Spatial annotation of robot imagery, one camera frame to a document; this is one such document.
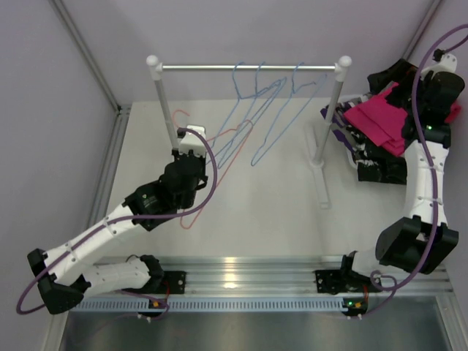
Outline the pink trousers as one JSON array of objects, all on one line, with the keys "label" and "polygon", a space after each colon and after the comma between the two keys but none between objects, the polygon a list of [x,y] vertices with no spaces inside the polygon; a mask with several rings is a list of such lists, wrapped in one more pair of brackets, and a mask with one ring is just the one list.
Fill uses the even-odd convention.
[{"label": "pink trousers", "polygon": [[344,113],[345,119],[361,131],[376,146],[384,148],[394,156],[404,153],[404,138],[401,130],[408,113],[386,100],[393,88],[372,96]]}]

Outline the purple camouflage trousers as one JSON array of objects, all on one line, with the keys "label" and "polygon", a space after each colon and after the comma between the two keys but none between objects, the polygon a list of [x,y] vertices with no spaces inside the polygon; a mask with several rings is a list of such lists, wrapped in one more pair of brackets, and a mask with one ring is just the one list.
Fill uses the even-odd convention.
[{"label": "purple camouflage trousers", "polygon": [[364,150],[367,137],[345,118],[344,113],[367,99],[368,96],[363,95],[345,102],[338,102],[333,113],[331,131],[336,139],[353,154]]}]

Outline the blue hanger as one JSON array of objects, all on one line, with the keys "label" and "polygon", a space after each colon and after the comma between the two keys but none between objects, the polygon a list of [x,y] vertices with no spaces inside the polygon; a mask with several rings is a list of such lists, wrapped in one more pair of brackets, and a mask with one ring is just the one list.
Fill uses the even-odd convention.
[{"label": "blue hanger", "polygon": [[[239,69],[241,62],[235,65],[235,68],[232,71],[231,78],[233,81],[233,85],[235,88],[235,92],[237,95],[237,101],[233,106],[233,109],[227,115],[226,119],[224,120],[222,126],[219,128],[216,136],[214,137],[214,141],[212,142],[212,146],[215,146],[216,140],[221,134],[226,134],[230,132],[230,130],[225,129],[227,122],[231,119],[234,112],[236,111],[238,105],[241,103],[242,100],[250,100],[251,104],[249,109],[245,113],[243,119],[241,120],[240,124],[234,129],[235,134],[226,143],[220,151],[215,155],[215,157],[220,156],[220,159],[216,161],[217,169],[220,170],[224,167],[227,161],[233,163],[234,159],[238,156],[238,153],[241,151],[241,146],[247,141],[249,133],[253,131],[255,125],[260,121],[263,115],[266,113],[270,105],[274,102],[277,98],[281,90],[286,86],[288,83],[288,77],[279,78],[272,82],[269,86],[259,88],[258,84],[258,75],[260,69],[263,67],[263,63],[260,65],[259,68],[256,69],[255,76],[254,76],[254,93],[249,96],[243,96],[240,92],[240,89],[237,84],[237,80],[235,78],[235,73]],[[251,159],[250,165],[254,167],[270,150],[270,148],[276,143],[276,141],[284,134],[284,132],[289,128],[292,122],[294,122],[294,118],[290,121],[290,123],[281,131],[281,133],[277,136],[277,138],[268,146],[266,147],[266,143],[268,142],[269,135],[274,128],[275,123],[277,122],[278,118],[280,117],[282,110],[287,106],[290,99],[293,97],[295,93],[295,81],[294,76],[296,67],[291,74],[291,89],[290,89],[290,96],[287,101],[282,105],[282,107],[278,110],[275,118],[271,122],[268,131],[264,135],[264,141],[259,146],[259,148],[255,151],[254,156]]]},{"label": "blue hanger", "polygon": [[[236,158],[236,154],[241,150],[242,144],[247,141],[248,134],[253,131],[256,124],[266,114],[268,108],[288,81],[288,78],[282,77],[274,80],[272,83],[268,83],[266,86],[261,86],[259,84],[261,67],[256,68],[253,78],[253,91],[244,94],[237,79],[237,71],[242,64],[243,62],[237,63],[231,73],[231,81],[235,90],[235,104],[224,118],[219,130],[212,137],[211,141],[211,146],[214,147],[222,135],[228,135],[227,142],[215,154],[218,170],[227,168],[226,164]],[[233,130],[228,129],[242,102],[247,102],[248,107],[246,112],[237,122],[237,126],[233,127]]]},{"label": "blue hanger", "polygon": [[[312,101],[312,99],[315,97],[317,92],[322,88],[322,86],[325,84],[326,80],[328,79],[328,74],[327,73],[322,73],[318,79],[316,80],[310,80],[306,83],[302,83],[298,85],[296,83],[295,76],[297,75],[297,72],[300,68],[304,66],[303,62],[299,62],[293,69],[292,74],[290,76],[290,93],[285,101],[285,103],[278,109],[271,125],[268,128],[268,131],[265,134],[263,143],[259,146],[259,148],[255,151],[253,157],[251,158],[250,165],[252,167],[255,167],[265,156],[266,154],[275,146],[276,143],[278,143],[279,139],[287,132],[287,130],[293,125],[293,123],[296,121],[296,119],[299,117],[300,114],[305,110],[305,108],[308,106],[308,104]],[[295,98],[298,93],[301,90],[304,90],[307,87],[314,86],[313,92],[310,95],[310,97],[307,99],[307,101],[302,105],[302,107],[299,109],[299,111],[287,122],[287,124],[284,126],[282,131],[278,133],[278,135],[271,141],[271,143],[267,146],[267,142],[269,140],[269,137],[273,131],[273,128],[276,126],[276,122],[279,120],[279,118],[282,116],[284,109],[289,105],[290,101]]]}]

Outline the black camouflage trousers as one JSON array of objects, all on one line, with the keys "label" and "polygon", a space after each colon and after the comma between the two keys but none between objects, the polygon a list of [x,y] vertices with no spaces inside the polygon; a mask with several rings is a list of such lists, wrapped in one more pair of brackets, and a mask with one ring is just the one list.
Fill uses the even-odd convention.
[{"label": "black camouflage trousers", "polygon": [[394,156],[371,141],[357,145],[354,160],[358,166],[359,181],[397,185],[407,183],[404,157]]}]

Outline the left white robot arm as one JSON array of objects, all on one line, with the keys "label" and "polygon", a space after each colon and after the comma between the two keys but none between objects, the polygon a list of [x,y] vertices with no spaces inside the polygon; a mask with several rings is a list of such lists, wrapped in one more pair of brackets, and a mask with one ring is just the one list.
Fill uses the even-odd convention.
[{"label": "left white robot arm", "polygon": [[205,157],[193,152],[175,155],[157,180],[139,186],[102,221],[61,246],[30,252],[27,259],[38,278],[43,306],[50,314],[61,314],[101,293],[161,290],[165,273],[150,254],[119,264],[98,266],[97,262],[135,237],[136,227],[150,232],[175,218],[180,210],[191,208],[207,180]]}]

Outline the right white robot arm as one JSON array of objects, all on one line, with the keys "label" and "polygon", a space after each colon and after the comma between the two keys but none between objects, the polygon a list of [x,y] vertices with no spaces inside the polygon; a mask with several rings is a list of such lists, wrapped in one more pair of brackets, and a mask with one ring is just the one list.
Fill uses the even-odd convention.
[{"label": "right white robot arm", "polygon": [[430,274],[456,247],[458,232],[448,227],[443,203],[445,160],[451,146],[448,118],[464,90],[457,59],[445,53],[429,67],[400,60],[368,77],[376,95],[345,114],[359,111],[401,129],[407,169],[404,215],[383,230],[375,257],[414,275]]}]

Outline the white plastic basket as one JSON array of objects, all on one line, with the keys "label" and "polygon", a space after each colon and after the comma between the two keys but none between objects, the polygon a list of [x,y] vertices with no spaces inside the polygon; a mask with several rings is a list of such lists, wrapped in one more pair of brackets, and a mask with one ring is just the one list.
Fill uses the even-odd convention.
[{"label": "white plastic basket", "polygon": [[356,154],[363,150],[365,136],[347,120],[347,118],[344,116],[344,113],[353,107],[368,101],[370,98],[371,94],[364,94],[352,98],[346,102],[340,103],[339,118],[340,122],[343,123],[342,129],[344,130],[343,133],[346,140],[345,145],[347,146],[347,157],[351,167],[355,168],[356,170],[358,169],[357,159],[359,158],[359,156],[356,156]]}]

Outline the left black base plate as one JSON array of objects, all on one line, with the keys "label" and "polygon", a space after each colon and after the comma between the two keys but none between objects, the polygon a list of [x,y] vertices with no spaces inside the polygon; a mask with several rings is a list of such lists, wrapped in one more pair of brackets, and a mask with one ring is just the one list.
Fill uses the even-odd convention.
[{"label": "left black base plate", "polygon": [[137,294],[173,294],[183,295],[186,286],[185,271],[165,271],[163,274],[151,276],[141,288],[127,288],[126,292]]}]

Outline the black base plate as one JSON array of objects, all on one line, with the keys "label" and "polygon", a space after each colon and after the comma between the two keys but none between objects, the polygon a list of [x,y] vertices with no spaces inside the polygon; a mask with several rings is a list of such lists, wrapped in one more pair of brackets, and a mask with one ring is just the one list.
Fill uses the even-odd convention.
[{"label": "black base plate", "polygon": [[186,286],[185,271],[165,271],[163,274],[151,276],[141,288],[127,288],[126,292],[137,294],[173,294],[183,295]]},{"label": "black base plate", "polygon": [[363,284],[356,279],[343,276],[340,270],[317,270],[314,272],[318,293],[363,293]]}]

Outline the aluminium rail frame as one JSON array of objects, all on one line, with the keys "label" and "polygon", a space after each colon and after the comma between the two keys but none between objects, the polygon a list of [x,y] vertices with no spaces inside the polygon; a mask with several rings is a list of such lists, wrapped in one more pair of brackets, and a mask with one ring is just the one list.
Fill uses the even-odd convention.
[{"label": "aluminium rail frame", "polygon": [[[255,166],[255,151],[285,99],[273,102],[249,133],[233,163],[217,169],[216,152],[228,139],[219,130],[235,101],[174,102],[185,113],[164,113],[153,102],[132,106],[110,201],[102,221],[139,186],[157,180],[179,153],[178,128],[191,132],[206,147],[207,185],[194,205],[148,232],[111,249],[97,265],[133,260],[142,254],[158,259],[162,270],[185,271],[185,294],[203,284],[203,294],[238,297],[279,284],[278,297],[292,291],[318,293],[314,272],[320,263],[363,284],[364,293],[393,294],[430,274],[382,266],[375,257],[381,232],[404,215],[406,184],[361,182],[344,149],[326,133],[321,99],[313,99],[278,143]],[[299,111],[305,99],[293,99],[267,146]],[[188,125],[203,126],[203,139]]]}]

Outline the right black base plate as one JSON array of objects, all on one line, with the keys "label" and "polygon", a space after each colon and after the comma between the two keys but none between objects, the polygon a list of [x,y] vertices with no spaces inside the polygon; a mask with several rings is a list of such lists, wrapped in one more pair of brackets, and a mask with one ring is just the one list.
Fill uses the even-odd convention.
[{"label": "right black base plate", "polygon": [[317,270],[314,272],[318,293],[363,293],[363,284],[356,279],[343,276],[340,270]]}]

